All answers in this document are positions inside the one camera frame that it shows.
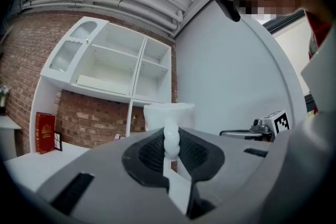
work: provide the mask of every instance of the white panel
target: white panel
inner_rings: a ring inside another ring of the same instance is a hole
[[[129,88],[126,77],[121,74],[117,74],[117,76],[112,78],[108,75],[108,72],[111,72],[108,68],[104,69],[102,66],[96,67],[96,75],[99,75],[97,77],[101,77],[101,79],[80,75],[77,80],[77,84],[108,92],[128,94]],[[116,78],[122,79],[122,82],[126,83],[119,83],[120,81],[117,81]]]
[[[96,22],[84,22],[70,34],[70,37],[86,39],[96,27]]]
[[[139,74],[138,83],[136,85],[135,98],[145,99],[159,102],[157,95],[157,80],[148,76]]]
[[[94,44],[138,56],[145,36],[122,26],[108,24],[93,40]]]
[[[51,62],[50,69],[66,72],[81,45],[80,42],[65,41]]]
[[[54,113],[55,98],[60,87],[55,86],[49,82],[45,77],[40,76],[36,90],[34,93],[34,98],[31,103],[32,109],[30,110],[29,118],[29,145],[30,152],[36,152],[35,145],[35,122],[36,122],[36,112],[41,113]]]
[[[142,59],[140,71],[144,76],[159,79],[167,73],[168,68]]]
[[[152,38],[148,38],[144,50],[144,57],[148,61],[161,63],[161,59],[165,56],[168,50],[169,46]]]
[[[309,63],[308,46],[311,28],[307,18],[302,18],[273,36],[293,65],[304,95],[309,94],[308,86],[301,75],[301,71]]]
[[[212,1],[176,39],[178,101],[196,104],[196,129],[249,129],[286,109],[306,117],[299,81],[280,46],[258,22],[228,19]]]

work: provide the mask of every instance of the white plastic part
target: white plastic part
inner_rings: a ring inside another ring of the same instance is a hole
[[[336,22],[333,23],[321,47],[301,73],[319,113],[336,111],[335,26]]]
[[[166,120],[174,121],[178,127],[195,127],[195,105],[186,103],[177,104],[150,104],[143,109],[146,131],[165,127]]]
[[[164,122],[164,152],[170,161],[178,159],[180,153],[180,134],[179,127],[172,118]]]

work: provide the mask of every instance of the small white shelf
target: small white shelf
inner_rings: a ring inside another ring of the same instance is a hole
[[[91,45],[78,70],[76,83],[98,90],[130,95],[133,91],[136,66],[135,56]]]
[[[163,44],[155,39],[147,38],[142,59],[169,68],[168,58],[171,57],[169,51],[170,47],[168,45]]]
[[[140,67],[138,80],[135,86],[134,97],[140,100],[170,103],[171,102],[171,76],[159,65],[146,63]]]
[[[142,59],[139,72],[141,75],[153,79],[159,79],[164,76],[168,72],[168,70],[169,69],[167,67]]]
[[[145,38],[139,32],[122,26],[107,24],[92,43],[138,57]]]
[[[147,104],[162,104],[159,102],[152,102],[152,101],[139,100],[139,99],[132,99],[132,100],[133,100],[133,106],[139,106],[142,108]]]
[[[118,67],[119,69],[134,70],[135,64],[138,60],[136,56],[127,52],[121,52],[96,44],[92,44],[92,48],[96,61],[100,61],[101,63],[113,67]]]

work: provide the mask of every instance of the white rod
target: white rod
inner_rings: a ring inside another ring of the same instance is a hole
[[[126,121],[126,135],[125,135],[126,137],[130,136],[130,132],[131,132],[132,108],[133,108],[133,99],[131,99],[130,104],[128,106],[127,121]]]

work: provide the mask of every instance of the white shelf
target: white shelf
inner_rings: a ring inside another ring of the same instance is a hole
[[[167,61],[168,56],[170,56],[169,51],[170,47],[168,45],[155,39],[147,38],[143,59],[169,68],[169,61]]]
[[[107,24],[92,43],[138,57],[144,40],[145,36],[139,32],[118,25]]]
[[[92,44],[96,64],[117,67],[121,70],[134,70],[137,64],[137,57],[115,49]]]
[[[110,100],[110,101],[115,101],[115,102],[122,102],[122,103],[129,103],[131,100],[131,97],[129,95],[125,94],[119,94],[115,92],[110,92],[110,91],[104,91],[100,89],[93,89],[91,87],[79,85],[77,83],[72,83],[71,85],[67,85],[65,90],[99,98],[99,99],[104,99],[104,100]]]
[[[144,107],[146,104],[162,104],[160,102],[146,101],[140,99],[132,99],[132,100],[133,100],[133,106],[139,106],[139,107]]]
[[[168,71],[167,67],[142,59],[140,74],[153,79],[159,79]]]
[[[93,44],[88,48],[76,83],[93,89],[130,95],[138,58]]]

